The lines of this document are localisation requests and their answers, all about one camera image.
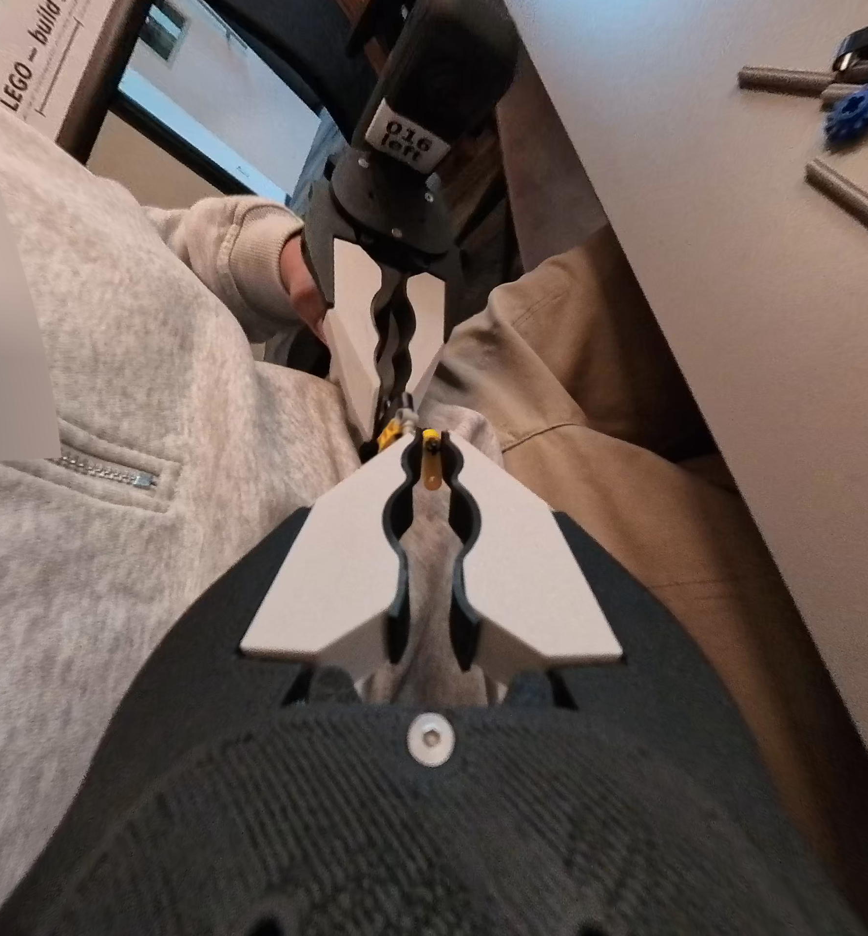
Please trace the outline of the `grey zip hoodie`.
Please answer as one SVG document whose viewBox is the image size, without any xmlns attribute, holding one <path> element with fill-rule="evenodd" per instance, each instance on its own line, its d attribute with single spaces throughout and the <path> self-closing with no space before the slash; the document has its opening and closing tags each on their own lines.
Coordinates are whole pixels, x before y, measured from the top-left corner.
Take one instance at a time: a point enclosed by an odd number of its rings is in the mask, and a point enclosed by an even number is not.
<svg viewBox="0 0 868 936">
<path fill-rule="evenodd" d="M 159 641 L 359 459 L 334 386 L 256 360 L 145 207 L 2 108 L 0 193 L 61 446 L 0 462 L 1 907 Z"/>
</svg>

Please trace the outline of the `framed sign with square tag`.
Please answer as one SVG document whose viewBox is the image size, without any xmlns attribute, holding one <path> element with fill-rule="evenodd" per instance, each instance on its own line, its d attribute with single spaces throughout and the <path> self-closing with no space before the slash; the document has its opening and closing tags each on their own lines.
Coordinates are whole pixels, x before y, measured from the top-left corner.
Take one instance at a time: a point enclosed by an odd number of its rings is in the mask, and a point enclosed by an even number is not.
<svg viewBox="0 0 868 936">
<path fill-rule="evenodd" d="M 0 108 L 89 160 L 149 1 L 0 1 Z"/>
</svg>

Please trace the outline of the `person's left forearm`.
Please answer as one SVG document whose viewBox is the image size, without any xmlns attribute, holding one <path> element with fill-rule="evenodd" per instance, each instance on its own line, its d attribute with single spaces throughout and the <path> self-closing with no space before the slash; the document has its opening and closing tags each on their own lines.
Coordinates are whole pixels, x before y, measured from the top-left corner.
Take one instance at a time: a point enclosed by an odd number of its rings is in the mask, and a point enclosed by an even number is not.
<svg viewBox="0 0 868 936">
<path fill-rule="evenodd" d="M 292 310 L 278 274 L 287 240 L 304 234 L 286 206 L 252 195 L 207 197 L 185 209 L 146 207 L 168 248 L 261 344 L 308 329 Z"/>
</svg>

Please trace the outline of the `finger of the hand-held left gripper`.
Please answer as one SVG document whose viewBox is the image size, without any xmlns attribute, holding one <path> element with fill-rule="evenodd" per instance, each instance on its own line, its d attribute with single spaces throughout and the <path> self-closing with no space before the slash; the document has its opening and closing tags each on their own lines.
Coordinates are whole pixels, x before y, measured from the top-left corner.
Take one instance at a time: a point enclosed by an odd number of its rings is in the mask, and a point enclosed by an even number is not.
<svg viewBox="0 0 868 936">
<path fill-rule="evenodd" d="M 407 277 L 396 293 L 393 391 L 420 408 L 446 343 L 446 284 L 430 273 Z"/>
<path fill-rule="evenodd" d="M 411 394 L 408 274 L 380 265 L 362 246 L 335 238 L 334 296 L 323 329 L 330 379 L 341 389 L 358 441 L 375 438 L 393 397 Z"/>
</svg>

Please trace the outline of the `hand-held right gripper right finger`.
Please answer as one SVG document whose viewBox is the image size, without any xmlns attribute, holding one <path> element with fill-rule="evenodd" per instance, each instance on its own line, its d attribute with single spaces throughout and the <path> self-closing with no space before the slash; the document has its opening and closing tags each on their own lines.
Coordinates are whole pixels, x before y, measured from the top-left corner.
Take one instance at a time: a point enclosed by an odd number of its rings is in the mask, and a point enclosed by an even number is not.
<svg viewBox="0 0 868 936">
<path fill-rule="evenodd" d="M 509 685 L 526 671 L 616 663 L 623 649 L 550 506 L 466 440 L 443 434 L 450 639 L 463 671 Z"/>
</svg>

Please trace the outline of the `person's left hand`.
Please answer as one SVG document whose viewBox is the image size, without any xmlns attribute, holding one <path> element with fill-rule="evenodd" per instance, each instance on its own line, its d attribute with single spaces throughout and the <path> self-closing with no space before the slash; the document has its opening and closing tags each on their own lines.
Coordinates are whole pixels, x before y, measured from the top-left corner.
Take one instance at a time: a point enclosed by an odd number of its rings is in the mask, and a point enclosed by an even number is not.
<svg viewBox="0 0 868 936">
<path fill-rule="evenodd" d="M 290 306 L 300 322 L 325 346 L 328 346 L 323 323 L 327 305 L 306 264 L 303 235 L 289 238 L 278 258 L 278 274 Z"/>
</svg>

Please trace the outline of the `blue lego gear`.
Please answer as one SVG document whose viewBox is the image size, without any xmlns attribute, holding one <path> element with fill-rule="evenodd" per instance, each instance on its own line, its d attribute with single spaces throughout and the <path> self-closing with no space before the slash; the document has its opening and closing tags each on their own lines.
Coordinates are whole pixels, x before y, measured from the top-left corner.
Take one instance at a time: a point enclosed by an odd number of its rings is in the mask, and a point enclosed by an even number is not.
<svg viewBox="0 0 868 936">
<path fill-rule="evenodd" d="M 868 84 L 832 84 L 821 94 L 825 146 L 840 150 L 868 134 Z"/>
</svg>

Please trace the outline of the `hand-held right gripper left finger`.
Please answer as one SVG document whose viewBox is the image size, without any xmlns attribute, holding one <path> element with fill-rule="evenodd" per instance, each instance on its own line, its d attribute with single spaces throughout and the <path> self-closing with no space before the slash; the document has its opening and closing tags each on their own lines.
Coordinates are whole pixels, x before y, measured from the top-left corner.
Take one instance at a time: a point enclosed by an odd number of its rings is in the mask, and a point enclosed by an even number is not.
<svg viewBox="0 0 868 936">
<path fill-rule="evenodd" d="M 383 509 L 407 480 L 408 445 L 401 438 L 313 504 L 240 641 L 246 656 L 336 666 L 356 682 L 386 663 L 400 562 Z"/>
</svg>

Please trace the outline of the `tan pants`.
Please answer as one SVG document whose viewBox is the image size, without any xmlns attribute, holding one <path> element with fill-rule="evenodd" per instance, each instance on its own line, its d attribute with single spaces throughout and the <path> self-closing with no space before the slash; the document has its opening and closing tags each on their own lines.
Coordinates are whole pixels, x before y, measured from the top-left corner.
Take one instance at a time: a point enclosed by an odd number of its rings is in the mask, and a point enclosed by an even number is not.
<svg viewBox="0 0 868 936">
<path fill-rule="evenodd" d="M 868 751 L 613 228 L 494 289 L 428 401 L 482 414 L 510 474 L 685 626 L 868 927 Z"/>
</svg>

